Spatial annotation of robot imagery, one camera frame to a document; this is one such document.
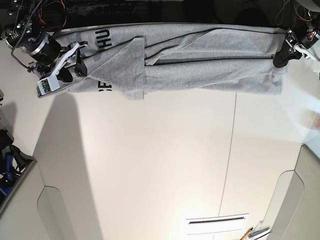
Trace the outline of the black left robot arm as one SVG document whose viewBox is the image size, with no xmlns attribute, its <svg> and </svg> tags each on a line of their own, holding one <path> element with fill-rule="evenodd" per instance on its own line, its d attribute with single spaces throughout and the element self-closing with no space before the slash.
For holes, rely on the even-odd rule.
<svg viewBox="0 0 320 240">
<path fill-rule="evenodd" d="M 269 0 L 282 18 L 269 27 L 259 9 L 241 10 L 234 24 L 213 23 L 215 4 L 208 0 L 152 3 L 152 10 L 104 13 L 72 22 L 54 38 L 80 50 L 85 76 L 71 70 L 70 92 L 125 92 L 142 98 L 154 91 L 227 89 L 274 93 L 295 45 L 308 49 L 320 38 L 317 0 Z"/>
</svg>

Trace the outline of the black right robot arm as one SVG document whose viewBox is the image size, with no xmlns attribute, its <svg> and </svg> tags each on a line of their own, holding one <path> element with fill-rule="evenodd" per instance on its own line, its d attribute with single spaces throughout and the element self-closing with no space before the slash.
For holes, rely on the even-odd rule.
<svg viewBox="0 0 320 240">
<path fill-rule="evenodd" d="M 48 77 L 58 61 L 70 51 L 74 44 L 62 46 L 55 35 L 67 24 L 68 9 L 64 0 L 2 0 L 1 10 L 7 7 L 12 20 L 0 21 L 0 39 L 11 50 L 18 61 L 15 50 L 33 58 L 23 66 L 29 73 L 40 78 Z"/>
</svg>

